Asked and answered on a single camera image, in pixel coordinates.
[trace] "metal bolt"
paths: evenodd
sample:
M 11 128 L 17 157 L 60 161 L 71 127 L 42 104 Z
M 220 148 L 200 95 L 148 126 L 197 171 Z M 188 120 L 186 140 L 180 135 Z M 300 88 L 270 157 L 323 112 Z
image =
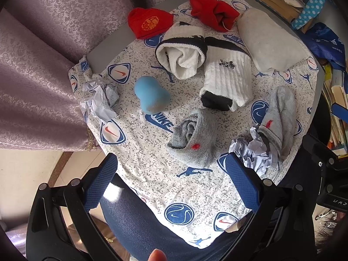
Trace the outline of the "metal bolt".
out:
M 328 184 L 328 186 L 326 187 L 326 190 L 327 190 L 328 193 L 332 192 L 333 191 L 332 184 Z
M 264 184 L 265 186 L 271 186 L 271 185 L 272 185 L 272 181 L 271 181 L 270 179 L 264 179 L 264 180 L 263 180 L 263 184 Z
M 303 186 L 300 185 L 300 184 L 297 184 L 297 185 L 295 186 L 295 188 L 296 188 L 298 191 L 302 191 L 302 190 L 303 190 Z
M 39 190 L 44 190 L 47 187 L 46 183 L 42 183 L 39 185 Z
M 80 184 L 80 179 L 73 179 L 70 184 L 72 186 L 78 186 Z

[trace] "black and white sock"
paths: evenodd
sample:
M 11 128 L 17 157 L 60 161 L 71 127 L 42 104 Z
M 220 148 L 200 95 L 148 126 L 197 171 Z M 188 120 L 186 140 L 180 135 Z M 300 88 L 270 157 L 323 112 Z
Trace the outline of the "black and white sock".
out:
M 155 50 L 157 61 L 178 79 L 194 76 L 206 60 L 207 45 L 201 27 L 176 22 Z
M 205 43 L 203 106 L 235 111 L 253 98 L 250 56 L 230 41 L 206 37 Z

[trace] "pink floral curtain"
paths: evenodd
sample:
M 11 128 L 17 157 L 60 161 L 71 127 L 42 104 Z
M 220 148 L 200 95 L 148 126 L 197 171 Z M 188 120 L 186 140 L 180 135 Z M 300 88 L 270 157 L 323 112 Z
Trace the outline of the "pink floral curtain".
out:
M 0 13 L 0 148 L 95 148 L 68 70 L 127 21 L 164 0 L 8 0 Z

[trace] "curtain fold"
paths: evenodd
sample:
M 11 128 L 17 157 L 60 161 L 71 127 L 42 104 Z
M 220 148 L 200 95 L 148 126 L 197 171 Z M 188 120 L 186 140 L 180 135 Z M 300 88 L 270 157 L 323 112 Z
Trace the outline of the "curtain fold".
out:
M 164 0 L 8 0 L 0 13 L 0 148 L 95 148 L 68 70 L 127 22 Z

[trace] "red sock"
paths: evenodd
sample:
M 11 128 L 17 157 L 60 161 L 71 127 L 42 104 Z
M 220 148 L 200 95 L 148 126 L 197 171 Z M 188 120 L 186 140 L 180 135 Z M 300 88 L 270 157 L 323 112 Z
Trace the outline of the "red sock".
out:
M 173 25 L 173 15 L 157 8 L 134 8 L 128 25 L 137 39 L 146 39 L 166 32 Z
M 205 25 L 221 32 L 229 31 L 239 13 L 224 1 L 190 0 L 191 15 L 198 17 Z

